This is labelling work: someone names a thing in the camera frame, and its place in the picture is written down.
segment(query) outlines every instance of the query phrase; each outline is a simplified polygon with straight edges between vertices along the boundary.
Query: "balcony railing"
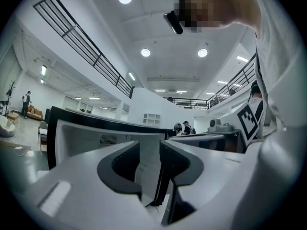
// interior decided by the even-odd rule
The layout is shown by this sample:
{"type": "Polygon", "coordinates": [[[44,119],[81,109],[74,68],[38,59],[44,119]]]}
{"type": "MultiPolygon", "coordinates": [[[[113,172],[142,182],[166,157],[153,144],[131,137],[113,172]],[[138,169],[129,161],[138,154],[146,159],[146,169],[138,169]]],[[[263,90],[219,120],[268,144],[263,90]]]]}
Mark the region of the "balcony railing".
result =
{"type": "Polygon", "coordinates": [[[42,0],[33,6],[43,19],[81,57],[129,98],[133,87],[121,76],[60,0],[42,0]]]}
{"type": "Polygon", "coordinates": [[[186,109],[207,110],[217,105],[218,103],[221,103],[224,100],[228,99],[230,96],[234,95],[236,92],[240,91],[241,89],[243,89],[244,87],[246,87],[248,84],[250,84],[256,79],[254,71],[255,57],[256,55],[254,55],[249,60],[249,62],[209,100],[172,98],[172,97],[164,97],[164,98],[186,109]]]}
{"type": "Polygon", "coordinates": [[[164,97],[168,101],[178,105],[179,107],[185,109],[208,109],[208,101],[200,100],[200,99],[185,99],[185,98],[172,98],[172,97],[164,97]]]}

